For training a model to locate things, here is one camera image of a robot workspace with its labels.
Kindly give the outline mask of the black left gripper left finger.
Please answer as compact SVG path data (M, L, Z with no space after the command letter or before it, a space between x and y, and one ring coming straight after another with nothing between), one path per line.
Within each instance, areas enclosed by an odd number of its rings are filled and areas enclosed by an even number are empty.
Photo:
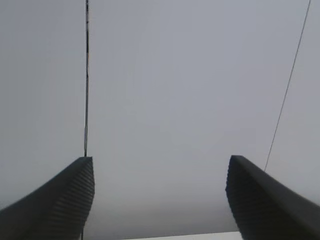
M2 240L78 240L95 196L92 157L80 157L0 211Z

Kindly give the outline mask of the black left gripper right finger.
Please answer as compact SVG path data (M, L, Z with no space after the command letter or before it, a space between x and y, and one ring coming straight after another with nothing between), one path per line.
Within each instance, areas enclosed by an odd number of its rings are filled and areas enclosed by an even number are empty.
M225 192L244 240L318 240L320 207L241 155L229 160Z

